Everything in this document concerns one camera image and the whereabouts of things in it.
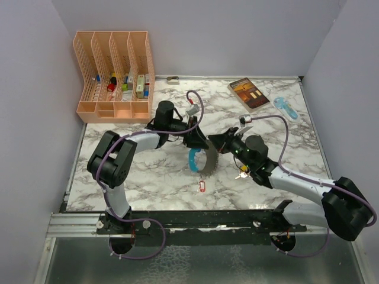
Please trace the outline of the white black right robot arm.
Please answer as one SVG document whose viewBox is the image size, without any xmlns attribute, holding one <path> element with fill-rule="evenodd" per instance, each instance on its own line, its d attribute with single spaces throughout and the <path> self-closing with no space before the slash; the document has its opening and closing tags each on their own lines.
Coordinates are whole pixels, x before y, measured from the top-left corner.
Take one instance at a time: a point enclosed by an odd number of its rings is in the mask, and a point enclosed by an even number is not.
<svg viewBox="0 0 379 284">
<path fill-rule="evenodd" d="M 268 157 L 268 146 L 259 135 L 245 140 L 237 128 L 208 138 L 221 154 L 231 153 L 247 166 L 255 183 L 271 189 L 291 192 L 308 199 L 310 204 L 291 201 L 281 212 L 272 216 L 273 227 L 286 231 L 293 224 L 330 228 L 338 237 L 354 241 L 374 213 L 356 184 L 347 177 L 338 180 L 316 179 L 293 172 Z"/>
</svg>

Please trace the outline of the red key tag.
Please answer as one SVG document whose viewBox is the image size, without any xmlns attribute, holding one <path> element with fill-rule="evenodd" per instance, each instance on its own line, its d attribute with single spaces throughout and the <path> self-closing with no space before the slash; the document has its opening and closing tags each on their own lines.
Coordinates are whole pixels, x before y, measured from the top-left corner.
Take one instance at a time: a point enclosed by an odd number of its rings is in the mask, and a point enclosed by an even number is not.
<svg viewBox="0 0 379 284">
<path fill-rule="evenodd" d="M 200 180 L 198 183 L 198 191 L 204 193 L 206 191 L 206 185 L 204 180 Z"/>
</svg>

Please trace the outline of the blue handled key ring organiser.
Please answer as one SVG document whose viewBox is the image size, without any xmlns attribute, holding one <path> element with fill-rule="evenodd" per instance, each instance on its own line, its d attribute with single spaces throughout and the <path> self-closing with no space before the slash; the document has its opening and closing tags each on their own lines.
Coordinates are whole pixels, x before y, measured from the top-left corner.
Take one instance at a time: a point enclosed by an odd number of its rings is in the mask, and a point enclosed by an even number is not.
<svg viewBox="0 0 379 284">
<path fill-rule="evenodd" d="M 201 176 L 211 176 L 217 169 L 219 153 L 210 142 L 206 141 L 208 149 L 191 149 L 188 153 L 188 164 L 192 172 Z"/>
</svg>

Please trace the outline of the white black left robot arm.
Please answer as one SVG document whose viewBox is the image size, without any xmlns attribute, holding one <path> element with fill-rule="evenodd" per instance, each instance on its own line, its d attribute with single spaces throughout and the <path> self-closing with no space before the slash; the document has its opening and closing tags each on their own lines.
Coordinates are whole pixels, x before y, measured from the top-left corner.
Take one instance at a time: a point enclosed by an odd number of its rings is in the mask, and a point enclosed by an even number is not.
<svg viewBox="0 0 379 284">
<path fill-rule="evenodd" d="M 197 125 L 197 117 L 189 117 L 184 122 L 182 117 L 174 118 L 177 112 L 171 101 L 159 102 L 154 119 L 144 131 L 124 138 L 107 131 L 89 159 L 87 171 L 102 187 L 106 211 L 112 215 L 110 226 L 115 232 L 125 233 L 131 225 L 131 219 L 127 216 L 130 205 L 126 200 L 124 181 L 135 154 L 159 149 L 173 135 L 182 137 L 183 144 L 192 151 L 205 151 L 207 160 L 201 174 L 210 174 L 214 170 L 218 153 Z"/>
</svg>

